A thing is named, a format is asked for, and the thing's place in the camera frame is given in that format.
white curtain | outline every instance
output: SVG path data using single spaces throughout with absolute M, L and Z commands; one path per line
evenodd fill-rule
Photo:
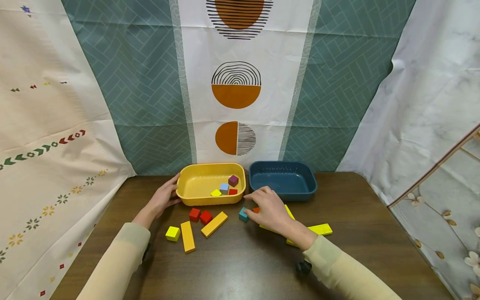
M 0 1 L 0 299 L 48 299 L 134 175 L 60 1 Z
M 480 2 L 417 0 L 337 171 L 391 204 L 480 121 Z

orange rectangular block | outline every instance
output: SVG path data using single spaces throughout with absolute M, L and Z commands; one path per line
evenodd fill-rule
M 181 236 L 183 238 L 183 248 L 185 254 L 195 251 L 195 241 L 193 240 L 193 232 L 190 221 L 180 224 Z
M 220 226 L 222 226 L 223 223 L 228 219 L 228 216 L 224 213 L 221 212 L 218 214 L 213 220 L 210 221 L 205 227 L 202 228 L 202 234 L 208 238 L 211 236 L 215 230 L 217 230 Z

chevron pattern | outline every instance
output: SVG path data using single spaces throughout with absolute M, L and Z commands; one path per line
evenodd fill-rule
M 323 0 L 284 160 L 335 171 L 390 61 L 415 0 Z
M 62 0 L 140 175 L 192 163 L 168 0 Z

purple cube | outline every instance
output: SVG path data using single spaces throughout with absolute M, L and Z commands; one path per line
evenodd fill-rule
M 237 184 L 239 183 L 239 178 L 235 175 L 232 175 L 229 179 L 228 179 L 228 184 L 233 186 L 233 187 L 236 187 Z

white fabric panel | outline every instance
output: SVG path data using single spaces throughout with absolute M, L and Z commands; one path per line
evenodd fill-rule
M 313 0 L 276 0 L 258 36 L 233 40 L 214 28 L 205 1 L 178 1 L 197 162 L 232 161 L 247 168 L 256 160 L 278 160 L 312 4 Z M 217 67 L 231 61 L 249 63 L 261 76 L 260 94 L 245 108 L 228 108 L 212 92 Z M 217 129 L 230 121 L 256 133 L 249 153 L 229 155 L 216 145 Z
M 48 299 L 134 171 L 60 0 L 0 1 L 0 40 L 0 299 Z
M 390 204 L 480 121 L 480 2 L 417 0 L 337 171 Z

